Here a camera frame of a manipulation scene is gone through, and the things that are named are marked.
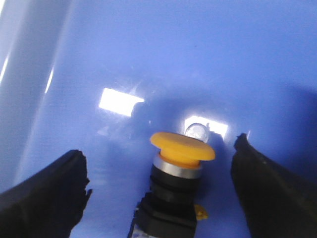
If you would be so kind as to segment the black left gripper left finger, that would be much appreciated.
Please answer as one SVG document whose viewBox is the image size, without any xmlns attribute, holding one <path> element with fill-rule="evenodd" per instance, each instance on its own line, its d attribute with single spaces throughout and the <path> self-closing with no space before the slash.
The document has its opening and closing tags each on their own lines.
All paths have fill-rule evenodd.
<svg viewBox="0 0 317 238">
<path fill-rule="evenodd" d="M 87 159 L 70 150 L 0 194 L 2 238 L 68 238 L 81 221 L 92 190 Z"/>
</svg>

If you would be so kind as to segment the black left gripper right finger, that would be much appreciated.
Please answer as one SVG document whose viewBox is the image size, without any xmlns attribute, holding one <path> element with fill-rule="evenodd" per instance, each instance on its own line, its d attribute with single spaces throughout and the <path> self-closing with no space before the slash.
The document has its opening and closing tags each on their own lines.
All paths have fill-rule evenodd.
<svg viewBox="0 0 317 238">
<path fill-rule="evenodd" d="M 315 238 L 317 186 L 257 151 L 239 135 L 231 178 L 253 238 Z"/>
</svg>

